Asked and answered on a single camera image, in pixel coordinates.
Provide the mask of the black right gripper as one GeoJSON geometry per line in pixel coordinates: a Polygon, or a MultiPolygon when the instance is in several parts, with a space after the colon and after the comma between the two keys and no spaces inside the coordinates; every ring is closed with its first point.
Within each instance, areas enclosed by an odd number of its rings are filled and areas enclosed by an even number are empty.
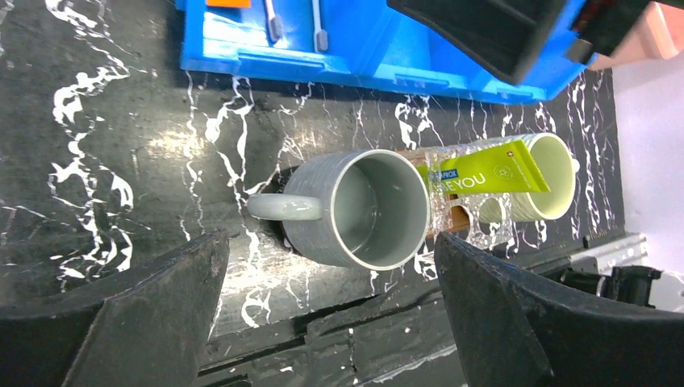
{"type": "MultiPolygon", "coordinates": [[[[565,58],[588,65],[610,56],[640,21],[649,0],[585,1],[571,24],[565,58]]],[[[538,61],[562,0],[396,0],[387,5],[430,27],[501,81],[518,85],[538,61]]]]}

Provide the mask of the orange toothpaste tube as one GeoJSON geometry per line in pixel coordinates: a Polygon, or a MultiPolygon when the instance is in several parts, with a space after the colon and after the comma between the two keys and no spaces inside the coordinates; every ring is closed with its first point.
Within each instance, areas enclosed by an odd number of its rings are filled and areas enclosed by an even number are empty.
{"type": "Polygon", "coordinates": [[[252,6],[251,0],[206,0],[210,7],[244,9],[252,6]]]}

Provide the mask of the clear plastic toothbrush holder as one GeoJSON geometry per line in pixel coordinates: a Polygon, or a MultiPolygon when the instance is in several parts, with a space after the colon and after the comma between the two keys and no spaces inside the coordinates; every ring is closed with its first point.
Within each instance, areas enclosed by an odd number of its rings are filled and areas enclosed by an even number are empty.
{"type": "Polygon", "coordinates": [[[441,172],[441,162],[487,148],[483,143],[431,147],[418,156],[417,161],[428,172],[426,187],[431,204],[429,238],[435,240],[439,233],[450,232],[483,250],[514,239],[510,193],[476,193],[462,198],[447,193],[439,187],[436,179],[436,174],[441,172]]]}

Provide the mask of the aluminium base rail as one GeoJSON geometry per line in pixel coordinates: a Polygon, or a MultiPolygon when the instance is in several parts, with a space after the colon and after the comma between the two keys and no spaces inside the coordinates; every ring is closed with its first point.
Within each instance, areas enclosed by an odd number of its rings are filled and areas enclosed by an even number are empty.
{"type": "Polygon", "coordinates": [[[569,255],[571,269],[609,275],[614,267],[646,265],[648,244],[644,234],[586,236],[583,248],[569,255]]]}

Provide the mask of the pink plastic toolbox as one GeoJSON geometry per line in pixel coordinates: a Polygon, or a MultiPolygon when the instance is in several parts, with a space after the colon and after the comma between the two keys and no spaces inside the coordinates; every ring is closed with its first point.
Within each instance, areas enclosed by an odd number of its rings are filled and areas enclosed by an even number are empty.
{"type": "Polygon", "coordinates": [[[683,9],[651,2],[620,46],[597,54],[588,69],[608,69],[640,60],[669,60],[683,51],[683,9]]]}

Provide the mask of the yellow-green toothpaste tube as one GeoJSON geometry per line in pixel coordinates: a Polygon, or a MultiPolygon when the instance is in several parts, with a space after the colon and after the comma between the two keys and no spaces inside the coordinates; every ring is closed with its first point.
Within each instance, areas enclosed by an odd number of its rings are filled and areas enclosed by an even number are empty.
{"type": "Polygon", "coordinates": [[[429,151],[416,166],[427,187],[443,194],[548,193],[529,147],[521,140],[429,151]]]}

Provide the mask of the grey-blue ceramic mug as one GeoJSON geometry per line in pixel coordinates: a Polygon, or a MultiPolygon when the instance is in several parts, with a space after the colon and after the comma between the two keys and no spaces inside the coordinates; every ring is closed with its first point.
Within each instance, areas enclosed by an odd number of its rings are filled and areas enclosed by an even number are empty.
{"type": "Polygon", "coordinates": [[[253,194],[249,214],[282,224],[300,255],[319,264],[388,271],[424,244],[431,222],[423,178],[384,149],[316,156],[281,193],[253,194]]]}

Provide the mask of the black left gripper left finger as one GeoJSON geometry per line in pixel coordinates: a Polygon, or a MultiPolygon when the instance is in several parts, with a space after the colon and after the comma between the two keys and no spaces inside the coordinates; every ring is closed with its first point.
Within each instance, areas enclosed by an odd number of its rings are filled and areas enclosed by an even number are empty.
{"type": "Polygon", "coordinates": [[[2,385],[192,385],[229,252],[216,231],[64,293],[2,300],[2,385]]]}

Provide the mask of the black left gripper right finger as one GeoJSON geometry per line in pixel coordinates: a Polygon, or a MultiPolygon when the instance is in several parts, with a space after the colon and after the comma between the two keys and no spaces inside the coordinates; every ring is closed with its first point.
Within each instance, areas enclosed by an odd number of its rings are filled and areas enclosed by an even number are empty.
{"type": "Polygon", "coordinates": [[[545,277],[447,233],[435,263],[470,386],[683,383],[683,310],[653,300],[660,270],[545,277]]]}

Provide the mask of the light green ceramic mug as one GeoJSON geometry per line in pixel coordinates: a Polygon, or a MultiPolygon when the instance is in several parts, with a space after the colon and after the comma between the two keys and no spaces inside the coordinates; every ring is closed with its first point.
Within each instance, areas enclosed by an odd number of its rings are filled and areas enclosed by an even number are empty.
{"type": "Polygon", "coordinates": [[[551,221],[561,218],[573,203],[579,164],[565,142],[553,133],[510,135],[477,142],[485,148],[521,140],[528,147],[548,193],[512,193],[511,219],[515,222],[551,221]]]}

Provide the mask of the blue three-compartment bin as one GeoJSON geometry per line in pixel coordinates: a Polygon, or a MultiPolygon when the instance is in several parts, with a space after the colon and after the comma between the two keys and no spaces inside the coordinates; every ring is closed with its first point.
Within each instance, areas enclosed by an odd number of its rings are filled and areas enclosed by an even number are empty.
{"type": "Polygon", "coordinates": [[[264,1],[250,8],[178,1],[185,15],[180,66],[271,81],[322,82],[489,103],[555,98],[584,69],[565,58],[580,1],[564,1],[538,61],[518,85],[499,80],[430,27],[384,1],[319,1],[328,50],[314,49],[311,1],[273,1],[283,36],[269,38],[264,1]]]}

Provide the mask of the white toothbrush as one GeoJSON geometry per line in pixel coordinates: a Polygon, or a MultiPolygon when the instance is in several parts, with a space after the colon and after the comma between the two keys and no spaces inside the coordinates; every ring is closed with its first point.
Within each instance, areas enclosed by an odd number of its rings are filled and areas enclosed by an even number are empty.
{"type": "Polygon", "coordinates": [[[328,50],[328,37],[327,31],[322,25],[319,0],[312,0],[311,5],[314,27],[314,49],[317,52],[326,52],[328,50]]]}

